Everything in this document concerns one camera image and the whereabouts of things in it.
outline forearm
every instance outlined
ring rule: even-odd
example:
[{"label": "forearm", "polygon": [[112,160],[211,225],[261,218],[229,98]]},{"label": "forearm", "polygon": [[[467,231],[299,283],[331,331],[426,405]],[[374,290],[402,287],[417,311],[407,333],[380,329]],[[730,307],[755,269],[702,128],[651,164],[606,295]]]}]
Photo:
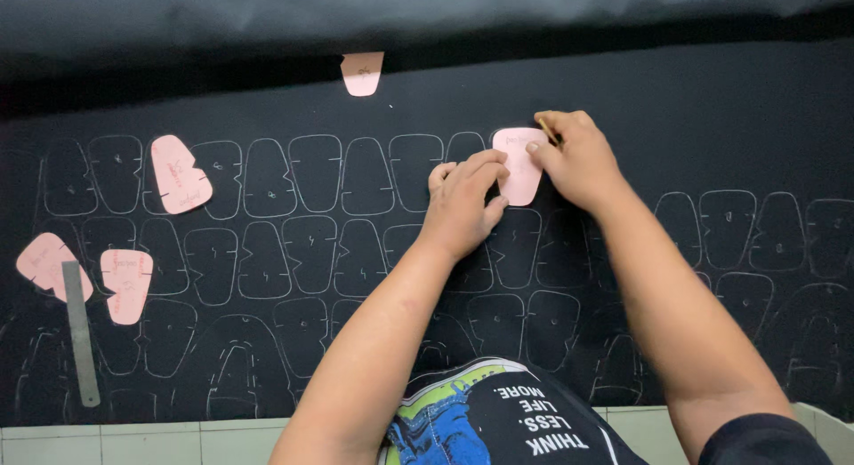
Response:
[{"label": "forearm", "polygon": [[326,351],[271,462],[374,458],[453,266],[419,242],[410,248]]},{"label": "forearm", "polygon": [[689,457],[696,460],[705,440],[735,416],[791,416],[753,344],[630,187],[596,216],[632,334],[664,385],[683,444],[693,443]]}]

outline traced shape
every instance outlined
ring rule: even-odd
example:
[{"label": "traced shape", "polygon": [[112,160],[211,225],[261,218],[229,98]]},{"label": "traced shape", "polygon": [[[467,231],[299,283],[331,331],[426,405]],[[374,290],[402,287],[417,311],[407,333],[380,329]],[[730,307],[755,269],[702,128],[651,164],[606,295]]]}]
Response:
[{"label": "traced shape", "polygon": [[525,343],[528,360],[553,372],[559,369],[576,337],[581,304],[571,295],[537,290],[528,299]]},{"label": "traced shape", "polygon": [[335,208],[341,187],[341,141],[335,135],[296,137],[288,144],[296,191],[312,213]]},{"label": "traced shape", "polygon": [[144,221],[137,247],[151,256],[149,295],[175,295],[189,288],[187,265],[172,222],[165,218]]},{"label": "traced shape", "polygon": [[370,220],[344,223],[335,264],[335,290],[345,297],[367,297],[389,273],[377,229]]},{"label": "traced shape", "polygon": [[762,201],[749,260],[757,270],[796,270],[804,264],[806,236],[798,201],[789,192],[774,192]]},{"label": "traced shape", "polygon": [[123,216],[97,216],[83,222],[83,251],[89,273],[101,293],[107,293],[101,276],[101,255],[107,250],[132,250],[137,226]]},{"label": "traced shape", "polygon": [[[38,287],[44,290],[52,288],[54,295],[65,302],[62,262],[77,262],[77,258],[74,257],[62,239],[54,233],[45,232],[33,239],[27,248],[20,253],[16,268],[27,277],[27,280]],[[80,281],[83,285],[83,299],[85,301],[92,296],[92,283],[82,266],[80,267]]]},{"label": "traced shape", "polygon": [[16,422],[20,425],[68,424],[73,377],[69,378],[71,344],[60,330],[39,327],[31,337],[15,390]]},{"label": "traced shape", "polygon": [[450,315],[435,313],[427,324],[412,372],[449,370],[477,358],[463,326]]},{"label": "traced shape", "polygon": [[717,280],[715,295],[747,338],[755,340],[774,297],[774,282],[765,275],[730,272]]},{"label": "traced shape", "polygon": [[205,211],[214,220],[228,220],[238,214],[243,184],[243,151],[233,141],[208,141],[194,144],[189,152],[196,166],[205,172],[216,193],[205,203]]},{"label": "traced shape", "polygon": [[697,210],[691,196],[683,192],[665,193],[658,198],[654,213],[685,261],[692,267],[699,265],[703,247],[699,239]]},{"label": "traced shape", "polygon": [[530,283],[540,241],[540,223],[536,210],[505,208],[504,217],[486,239],[501,285],[525,288]]},{"label": "traced shape", "polygon": [[435,135],[398,135],[389,143],[391,174],[400,205],[406,211],[427,211],[430,191],[427,178],[444,156],[442,139]]},{"label": "traced shape", "polygon": [[275,225],[269,221],[247,225],[243,250],[249,255],[240,261],[238,272],[238,291],[242,297],[281,298],[290,293],[288,263]]},{"label": "traced shape", "polygon": [[282,146],[273,139],[260,139],[246,152],[243,208],[253,218],[284,216],[296,209],[296,190],[287,177],[288,162]]},{"label": "traced shape", "polygon": [[145,370],[159,378],[175,375],[184,360],[189,341],[196,332],[198,314],[192,305],[166,298],[153,298],[145,304],[142,334]]},{"label": "traced shape", "polygon": [[546,222],[540,243],[536,262],[536,278],[540,285],[565,288],[590,282],[592,269],[587,236],[577,209],[555,210]]},{"label": "traced shape", "polygon": [[420,223],[395,225],[383,232],[383,250],[390,269],[393,269],[400,262],[403,254],[419,237],[419,233],[421,233]]},{"label": "traced shape", "polygon": [[92,178],[111,213],[131,213],[137,208],[142,181],[143,144],[131,135],[98,137],[87,146]]},{"label": "traced shape", "polygon": [[44,170],[44,208],[50,215],[85,215],[98,208],[89,164],[77,141],[62,139],[51,143]]},{"label": "traced shape", "polygon": [[854,250],[854,200],[823,198],[806,207],[810,272],[822,278],[846,273]]},{"label": "traced shape", "polygon": [[257,317],[218,318],[190,349],[177,379],[180,421],[291,416],[290,378],[270,328]]},{"label": "traced shape", "polygon": [[140,325],[120,325],[110,318],[106,303],[98,300],[86,307],[89,329],[107,370],[113,375],[134,372],[139,360],[140,346],[137,340]]},{"label": "traced shape", "polygon": [[341,208],[353,216],[379,215],[395,207],[389,166],[383,148],[373,138],[347,145],[341,176]]},{"label": "traced shape", "polygon": [[344,324],[347,323],[347,320],[356,313],[356,309],[362,305],[358,300],[338,300],[332,306],[332,323],[329,327],[330,338],[335,340],[338,336],[338,332],[344,328]]},{"label": "traced shape", "polygon": [[445,283],[446,292],[483,293],[492,288],[494,278],[486,244],[481,243],[454,265]]},{"label": "traced shape", "polygon": [[637,405],[643,395],[641,357],[635,340],[619,334],[604,344],[608,353],[596,365],[590,403],[597,405]]},{"label": "traced shape", "polygon": [[608,247],[604,242],[602,231],[592,221],[587,222],[584,230],[587,233],[590,270],[593,282],[606,292],[616,292],[616,276],[614,275],[614,270],[611,268]]},{"label": "traced shape", "polygon": [[854,353],[854,297],[836,283],[801,287],[774,314],[769,332],[774,347],[786,354],[784,383],[795,400],[834,403],[850,390]]},{"label": "traced shape", "polygon": [[151,163],[157,191],[166,212],[177,215],[201,206],[214,195],[214,187],[187,145],[175,135],[151,143]]},{"label": "traced shape", "polygon": [[703,282],[703,285],[705,285],[706,288],[711,290],[711,278],[709,278],[709,275],[703,272],[697,272],[697,278]]},{"label": "traced shape", "polygon": [[715,190],[699,198],[703,244],[709,264],[716,269],[732,269],[750,241],[756,217],[756,197],[744,190]]},{"label": "traced shape", "polygon": [[466,313],[481,357],[519,358],[525,318],[522,298],[509,293],[481,295],[469,301]]},{"label": "traced shape", "polygon": [[507,154],[504,166],[510,170],[510,176],[498,180],[498,187],[512,206],[531,203],[540,185],[542,168],[531,160],[531,155],[525,150],[532,141],[547,144],[548,137],[539,128],[502,128],[492,136],[492,147]]},{"label": "traced shape", "polygon": [[385,52],[346,53],[341,62],[341,73],[347,93],[354,97],[367,97],[377,91],[379,75],[383,70]]},{"label": "traced shape", "polygon": [[153,263],[148,253],[136,250],[107,250],[101,254],[104,286],[110,318],[121,325],[133,325],[143,314],[149,292]]},{"label": "traced shape", "polygon": [[296,298],[273,309],[276,336],[294,374],[308,378],[326,353],[326,304],[316,297]]},{"label": "traced shape", "polygon": [[284,252],[297,288],[303,293],[322,293],[332,283],[332,264],[338,225],[328,216],[297,216],[282,224]]},{"label": "traced shape", "polygon": [[109,394],[109,420],[119,423],[156,423],[157,394],[120,388]]},{"label": "traced shape", "polygon": [[455,162],[460,164],[469,159],[469,156],[486,150],[483,138],[477,132],[454,133],[447,143],[445,150],[445,163]]},{"label": "traced shape", "polygon": [[199,228],[184,236],[189,271],[198,276],[193,288],[205,305],[225,305],[234,289],[238,235],[228,228]]}]

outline person's right hand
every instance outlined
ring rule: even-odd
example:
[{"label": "person's right hand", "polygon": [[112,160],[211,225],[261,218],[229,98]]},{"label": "person's right hand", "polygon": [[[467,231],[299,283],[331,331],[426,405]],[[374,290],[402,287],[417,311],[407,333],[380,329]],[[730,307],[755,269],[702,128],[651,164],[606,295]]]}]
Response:
[{"label": "person's right hand", "polygon": [[597,216],[628,188],[608,140],[583,111],[541,111],[542,119],[563,138],[562,149],[550,143],[527,146],[534,163],[546,170],[554,187],[573,204]]}]

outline pink paper pattern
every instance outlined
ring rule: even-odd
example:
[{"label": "pink paper pattern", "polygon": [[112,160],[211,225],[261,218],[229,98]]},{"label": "pink paper pattern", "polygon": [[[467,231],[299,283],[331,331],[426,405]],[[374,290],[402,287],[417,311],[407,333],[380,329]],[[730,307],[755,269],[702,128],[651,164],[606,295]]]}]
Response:
[{"label": "pink paper pattern", "polygon": [[385,52],[349,53],[341,62],[344,86],[354,97],[367,97],[377,91]]},{"label": "pink paper pattern", "polygon": [[104,285],[115,292],[107,298],[109,316],[121,325],[133,325],[143,314],[154,262],[138,250],[107,250],[101,253]]},{"label": "pink paper pattern", "polygon": [[196,208],[214,194],[204,170],[193,168],[196,158],[175,135],[162,136],[151,144],[151,163],[163,208],[172,215]]},{"label": "pink paper pattern", "polygon": [[[65,242],[54,233],[46,232],[38,235],[27,245],[24,252],[20,252],[16,268],[27,277],[27,280],[45,290],[53,288],[54,295],[59,300],[67,302],[65,280],[62,278],[62,262],[71,261],[78,260]],[[83,267],[80,267],[80,281],[85,301],[92,296],[92,282],[89,281],[89,276]]]},{"label": "pink paper pattern", "polygon": [[498,180],[498,188],[514,206],[531,203],[540,185],[542,168],[531,161],[525,150],[531,141],[548,143],[548,137],[539,128],[502,128],[492,137],[492,147],[507,154],[504,166],[510,170],[509,178]]}]

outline hand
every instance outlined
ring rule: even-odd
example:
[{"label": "hand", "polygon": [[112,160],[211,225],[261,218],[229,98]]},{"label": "hand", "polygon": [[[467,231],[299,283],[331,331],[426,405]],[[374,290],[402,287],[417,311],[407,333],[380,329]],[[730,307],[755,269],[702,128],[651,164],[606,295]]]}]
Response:
[{"label": "hand", "polygon": [[443,252],[454,263],[484,241],[504,214],[505,197],[495,197],[484,207],[489,187],[510,175],[504,162],[507,154],[495,149],[469,156],[461,164],[433,168],[427,187],[430,208],[421,227],[418,243],[427,250]]},{"label": "hand", "polygon": [[623,190],[630,189],[608,140],[587,113],[534,114],[534,120],[540,119],[561,135],[562,149],[550,143],[530,143],[526,150],[564,198],[597,216]]}]

